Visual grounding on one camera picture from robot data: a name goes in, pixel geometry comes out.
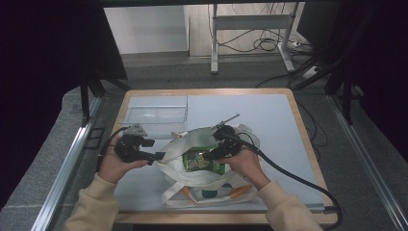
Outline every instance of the long-sleeve shirt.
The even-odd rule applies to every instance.
[[[79,191],[79,200],[64,230],[111,230],[119,211],[115,187],[116,184],[95,174],[89,187]],[[259,196],[268,207],[266,218],[273,230],[322,230],[310,210],[297,196],[286,193],[277,181],[262,188]]]

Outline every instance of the table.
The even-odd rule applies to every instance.
[[[299,110],[294,100],[293,94],[288,89],[206,89],[206,90],[130,90],[126,93],[118,112],[113,132],[123,126],[128,105],[132,97],[137,96],[174,96],[174,95],[258,95],[267,94],[286,95],[293,112],[293,117],[300,133],[307,157],[311,164],[313,173],[318,185],[326,189],[326,185],[321,174],[312,145],[309,142],[308,134],[301,119]],[[331,201],[324,197],[324,206],[330,206]],[[116,222],[124,223],[148,223],[148,224],[199,224],[205,220],[206,224],[262,224],[268,223],[264,216],[264,211],[241,212],[241,211],[120,211],[116,217]],[[330,224],[337,219],[336,215],[326,215],[322,212],[314,213],[319,223]]]

